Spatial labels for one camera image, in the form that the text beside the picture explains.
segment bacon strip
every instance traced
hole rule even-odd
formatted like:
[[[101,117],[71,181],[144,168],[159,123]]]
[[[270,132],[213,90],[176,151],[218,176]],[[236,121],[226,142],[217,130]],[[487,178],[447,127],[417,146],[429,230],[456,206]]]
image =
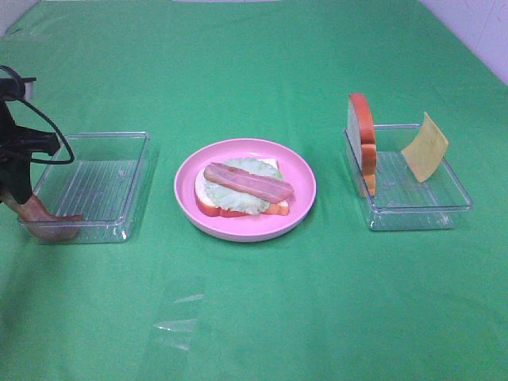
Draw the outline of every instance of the bacon strip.
[[[205,168],[207,180],[235,191],[252,194],[265,201],[278,203],[291,196],[293,187],[271,176],[259,176],[222,163],[210,163]]]

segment black cable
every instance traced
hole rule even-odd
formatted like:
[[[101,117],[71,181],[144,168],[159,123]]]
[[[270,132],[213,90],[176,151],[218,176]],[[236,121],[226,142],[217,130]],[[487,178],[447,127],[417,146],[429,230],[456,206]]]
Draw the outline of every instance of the black cable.
[[[13,69],[8,67],[8,66],[0,66],[0,69],[5,71],[6,73],[8,73],[11,76],[11,78],[17,84],[18,92],[21,92],[21,85],[23,87],[25,86],[21,76],[17,72],[15,72]],[[56,124],[48,116],[46,116],[42,111],[37,109],[32,103],[24,100],[23,98],[20,98],[19,95],[11,94],[11,93],[8,93],[7,95],[10,96],[13,100],[16,100],[16,101],[19,101],[19,102],[23,103],[25,106],[27,106],[29,109],[31,109],[35,114],[39,115],[47,123],[49,123],[49,125],[55,130],[56,135],[58,135],[58,137],[61,139],[63,145],[67,149],[67,152],[69,153],[69,159],[67,159],[67,160],[34,159],[31,156],[25,156],[25,155],[21,155],[21,154],[16,153],[16,152],[11,152],[11,151],[8,151],[8,150],[6,150],[6,149],[4,149],[2,147],[0,147],[0,153],[3,154],[3,155],[6,155],[8,157],[12,157],[14,159],[29,161],[30,163],[51,164],[51,165],[53,165],[53,164],[70,164],[70,163],[72,163],[74,161],[74,159],[75,159],[74,152],[72,151],[72,148],[69,145],[69,143],[67,142],[67,139],[65,139],[65,136],[62,134],[62,132],[56,126]]]

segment green surface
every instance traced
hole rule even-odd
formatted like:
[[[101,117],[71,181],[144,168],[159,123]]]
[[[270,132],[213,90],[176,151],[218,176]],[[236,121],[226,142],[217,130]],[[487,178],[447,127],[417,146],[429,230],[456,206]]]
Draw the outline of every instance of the green surface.
[[[39,2],[0,62],[37,77],[65,133],[146,130],[160,149],[123,244],[38,245],[0,206],[0,379],[508,379],[508,89],[420,3]],[[475,203],[462,225],[368,230],[343,157],[352,92],[376,123],[437,122]],[[233,137],[313,168],[293,231],[238,244],[184,217],[179,165]]]

